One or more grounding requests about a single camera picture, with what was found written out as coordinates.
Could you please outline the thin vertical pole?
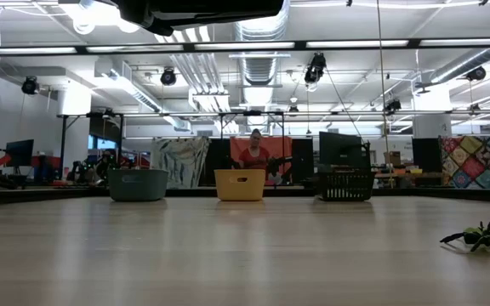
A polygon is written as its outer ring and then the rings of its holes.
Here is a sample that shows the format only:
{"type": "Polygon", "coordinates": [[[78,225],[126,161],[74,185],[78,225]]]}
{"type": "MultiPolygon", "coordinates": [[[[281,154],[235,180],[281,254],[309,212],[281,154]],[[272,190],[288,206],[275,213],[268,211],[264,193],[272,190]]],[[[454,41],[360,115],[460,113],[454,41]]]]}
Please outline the thin vertical pole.
{"type": "Polygon", "coordinates": [[[386,103],[386,97],[385,97],[385,66],[384,66],[384,43],[383,43],[383,37],[382,37],[382,24],[381,24],[381,7],[380,7],[380,1],[376,0],[376,10],[377,10],[377,18],[378,18],[378,39],[379,39],[379,69],[381,71],[381,99],[382,99],[382,117],[383,117],[383,138],[385,139],[385,165],[389,169],[389,177],[388,177],[388,182],[389,186],[391,188],[394,188],[394,179],[392,177],[392,169],[390,168],[390,151],[389,151],[389,139],[388,139],[388,120],[387,120],[387,115],[385,111],[385,103],[386,103]]]}

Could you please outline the white round column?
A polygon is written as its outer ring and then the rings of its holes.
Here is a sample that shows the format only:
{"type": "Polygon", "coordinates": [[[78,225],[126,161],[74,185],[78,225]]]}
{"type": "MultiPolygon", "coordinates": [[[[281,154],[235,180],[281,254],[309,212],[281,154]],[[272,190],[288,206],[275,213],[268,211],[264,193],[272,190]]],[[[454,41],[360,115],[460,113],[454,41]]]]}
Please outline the white round column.
{"type": "Polygon", "coordinates": [[[445,87],[429,88],[429,92],[417,92],[413,96],[413,109],[419,111],[413,117],[415,139],[437,139],[452,135],[451,115],[453,109],[449,90],[445,87]]]}

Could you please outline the black upright panel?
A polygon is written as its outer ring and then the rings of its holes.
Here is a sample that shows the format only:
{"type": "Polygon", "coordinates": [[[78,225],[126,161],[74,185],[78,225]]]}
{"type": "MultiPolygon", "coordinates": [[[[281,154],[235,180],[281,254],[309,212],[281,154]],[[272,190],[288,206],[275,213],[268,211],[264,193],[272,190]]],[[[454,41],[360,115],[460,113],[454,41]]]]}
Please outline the black upright panel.
{"type": "Polygon", "coordinates": [[[440,173],[442,156],[438,139],[412,139],[413,164],[424,173],[440,173]]]}

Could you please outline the silver ribbed ceiling duct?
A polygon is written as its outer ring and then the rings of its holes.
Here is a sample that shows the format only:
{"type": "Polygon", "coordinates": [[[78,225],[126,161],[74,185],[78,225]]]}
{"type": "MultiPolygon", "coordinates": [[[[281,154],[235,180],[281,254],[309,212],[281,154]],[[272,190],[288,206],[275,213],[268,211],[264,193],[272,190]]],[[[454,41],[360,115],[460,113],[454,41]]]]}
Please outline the silver ribbed ceiling duct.
{"type": "MultiPolygon", "coordinates": [[[[280,41],[284,38],[290,0],[282,0],[282,8],[271,17],[239,21],[234,25],[238,42],[280,41]]],[[[266,111],[271,104],[279,59],[275,52],[242,53],[238,59],[242,74],[242,97],[249,111],[266,111]]]]}

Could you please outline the white green patterned cloth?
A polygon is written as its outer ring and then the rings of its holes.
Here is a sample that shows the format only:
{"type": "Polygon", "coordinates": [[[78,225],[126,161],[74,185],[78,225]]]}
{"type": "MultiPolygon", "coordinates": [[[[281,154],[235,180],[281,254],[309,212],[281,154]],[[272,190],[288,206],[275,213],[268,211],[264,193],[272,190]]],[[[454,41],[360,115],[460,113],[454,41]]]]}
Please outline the white green patterned cloth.
{"type": "Polygon", "coordinates": [[[151,169],[168,173],[169,189],[195,189],[210,145],[210,139],[153,139],[151,142],[151,169]]]}

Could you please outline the large black computer monitor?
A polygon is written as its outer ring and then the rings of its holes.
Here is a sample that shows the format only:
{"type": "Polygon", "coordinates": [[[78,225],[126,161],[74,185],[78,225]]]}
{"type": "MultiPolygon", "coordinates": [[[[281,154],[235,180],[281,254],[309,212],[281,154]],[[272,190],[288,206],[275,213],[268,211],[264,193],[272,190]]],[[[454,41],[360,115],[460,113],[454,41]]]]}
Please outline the large black computer monitor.
{"type": "Polygon", "coordinates": [[[319,133],[320,162],[326,165],[363,167],[362,141],[354,135],[319,133]]]}

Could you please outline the red cloth backdrop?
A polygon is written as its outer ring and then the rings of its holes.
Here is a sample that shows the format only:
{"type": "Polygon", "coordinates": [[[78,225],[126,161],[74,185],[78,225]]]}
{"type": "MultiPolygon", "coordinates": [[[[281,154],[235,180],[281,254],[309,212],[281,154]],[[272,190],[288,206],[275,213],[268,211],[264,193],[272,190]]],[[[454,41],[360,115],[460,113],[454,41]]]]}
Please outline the red cloth backdrop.
{"type": "MultiPolygon", "coordinates": [[[[239,164],[238,158],[247,149],[249,138],[231,138],[231,158],[234,162],[239,164]]],[[[289,137],[262,137],[260,144],[270,153],[271,157],[268,164],[272,160],[292,156],[292,140],[289,137]]]]}

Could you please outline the yellow plastic bin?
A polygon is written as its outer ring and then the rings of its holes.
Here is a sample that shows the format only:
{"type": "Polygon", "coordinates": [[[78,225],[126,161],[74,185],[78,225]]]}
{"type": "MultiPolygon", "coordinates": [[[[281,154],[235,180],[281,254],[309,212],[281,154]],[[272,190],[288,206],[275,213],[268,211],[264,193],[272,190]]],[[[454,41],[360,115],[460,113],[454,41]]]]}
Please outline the yellow plastic bin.
{"type": "Polygon", "coordinates": [[[263,198],[263,169],[218,169],[214,175],[221,201],[261,201],[263,198]]]}

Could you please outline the black wall screen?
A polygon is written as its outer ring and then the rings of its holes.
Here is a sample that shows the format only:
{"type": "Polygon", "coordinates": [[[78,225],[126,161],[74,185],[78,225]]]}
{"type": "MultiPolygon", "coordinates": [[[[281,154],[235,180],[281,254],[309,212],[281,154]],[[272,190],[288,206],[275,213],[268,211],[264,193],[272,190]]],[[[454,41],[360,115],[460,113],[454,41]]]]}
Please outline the black wall screen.
{"type": "Polygon", "coordinates": [[[89,134],[117,142],[121,139],[121,120],[118,117],[109,119],[91,117],[89,119],[89,134]]]}

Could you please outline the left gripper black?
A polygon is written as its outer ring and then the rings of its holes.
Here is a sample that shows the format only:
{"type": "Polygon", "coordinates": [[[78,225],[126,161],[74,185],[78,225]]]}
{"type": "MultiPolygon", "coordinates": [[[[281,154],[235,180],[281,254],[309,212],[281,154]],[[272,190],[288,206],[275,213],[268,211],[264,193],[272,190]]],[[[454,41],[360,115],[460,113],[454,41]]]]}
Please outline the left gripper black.
{"type": "Polygon", "coordinates": [[[117,0],[121,18],[160,36],[277,15],[284,0],[117,0]]]}

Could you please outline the colourful patchwork quilt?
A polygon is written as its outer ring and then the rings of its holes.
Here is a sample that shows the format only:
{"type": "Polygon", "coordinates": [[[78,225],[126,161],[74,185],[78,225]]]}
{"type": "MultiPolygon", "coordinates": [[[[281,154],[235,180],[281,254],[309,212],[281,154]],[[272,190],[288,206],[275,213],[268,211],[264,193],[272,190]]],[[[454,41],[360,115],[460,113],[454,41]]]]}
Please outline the colourful patchwork quilt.
{"type": "Polygon", "coordinates": [[[490,190],[490,136],[440,137],[443,185],[490,190]]]}

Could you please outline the black backdrop panel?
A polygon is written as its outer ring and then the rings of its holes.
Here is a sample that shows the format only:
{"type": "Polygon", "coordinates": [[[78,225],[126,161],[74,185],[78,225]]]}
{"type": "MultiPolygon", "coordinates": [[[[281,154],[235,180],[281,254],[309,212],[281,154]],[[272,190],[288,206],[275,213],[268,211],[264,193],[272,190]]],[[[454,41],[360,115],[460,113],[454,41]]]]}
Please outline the black backdrop panel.
{"type": "Polygon", "coordinates": [[[293,139],[292,143],[292,176],[299,183],[314,173],[313,140],[293,139]]]}
{"type": "Polygon", "coordinates": [[[229,139],[212,139],[205,161],[205,183],[207,186],[215,186],[215,170],[229,169],[231,164],[231,142],[229,139]]]}

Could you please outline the teal plastic bin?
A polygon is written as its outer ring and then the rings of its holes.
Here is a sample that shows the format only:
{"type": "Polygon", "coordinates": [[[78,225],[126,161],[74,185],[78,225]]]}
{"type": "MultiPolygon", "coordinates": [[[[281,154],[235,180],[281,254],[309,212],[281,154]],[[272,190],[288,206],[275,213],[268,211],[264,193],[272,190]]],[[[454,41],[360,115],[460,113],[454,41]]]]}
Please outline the teal plastic bin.
{"type": "Polygon", "coordinates": [[[113,201],[157,201],[166,194],[168,172],[158,169],[112,169],[108,172],[113,201]]]}

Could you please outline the black plastic toy spider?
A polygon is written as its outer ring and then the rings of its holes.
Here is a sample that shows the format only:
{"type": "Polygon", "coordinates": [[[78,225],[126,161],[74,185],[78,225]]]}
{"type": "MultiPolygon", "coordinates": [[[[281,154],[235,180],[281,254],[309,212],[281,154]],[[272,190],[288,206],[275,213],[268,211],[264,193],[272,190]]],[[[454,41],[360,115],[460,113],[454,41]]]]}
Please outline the black plastic toy spider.
{"type": "Polygon", "coordinates": [[[469,227],[461,232],[442,238],[440,243],[448,244],[458,239],[463,239],[465,245],[471,246],[470,252],[474,252],[479,247],[490,249],[490,222],[485,225],[481,221],[477,227],[469,227]]]}

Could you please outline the grey round ceiling duct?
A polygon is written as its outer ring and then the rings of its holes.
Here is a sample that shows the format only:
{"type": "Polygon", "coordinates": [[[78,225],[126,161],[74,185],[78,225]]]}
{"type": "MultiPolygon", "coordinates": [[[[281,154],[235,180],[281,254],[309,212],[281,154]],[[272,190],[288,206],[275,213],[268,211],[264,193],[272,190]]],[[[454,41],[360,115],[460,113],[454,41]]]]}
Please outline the grey round ceiling duct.
{"type": "Polygon", "coordinates": [[[473,49],[433,71],[428,83],[439,84],[462,76],[490,61],[490,48],[473,49]]]}

